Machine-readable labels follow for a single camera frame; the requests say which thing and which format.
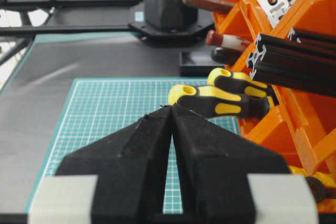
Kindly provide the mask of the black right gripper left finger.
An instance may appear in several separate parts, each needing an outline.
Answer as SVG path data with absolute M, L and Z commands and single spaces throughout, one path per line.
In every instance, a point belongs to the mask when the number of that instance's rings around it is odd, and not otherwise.
M 148 223 L 162 213 L 171 112 L 162 107 L 62 159 L 56 175 L 98 176 L 92 223 Z

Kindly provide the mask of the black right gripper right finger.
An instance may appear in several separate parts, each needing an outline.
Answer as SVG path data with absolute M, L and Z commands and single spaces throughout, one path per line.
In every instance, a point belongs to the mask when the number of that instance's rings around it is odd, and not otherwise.
M 183 211 L 198 223 L 254 223 L 247 174 L 287 174 L 277 153 L 172 106 Z

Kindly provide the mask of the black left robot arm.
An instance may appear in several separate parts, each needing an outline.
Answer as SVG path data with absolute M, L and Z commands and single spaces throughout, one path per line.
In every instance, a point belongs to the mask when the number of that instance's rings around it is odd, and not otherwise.
M 130 10 L 132 30 L 156 39 L 194 39 L 214 28 L 210 12 L 189 7 L 182 0 L 143 0 Z

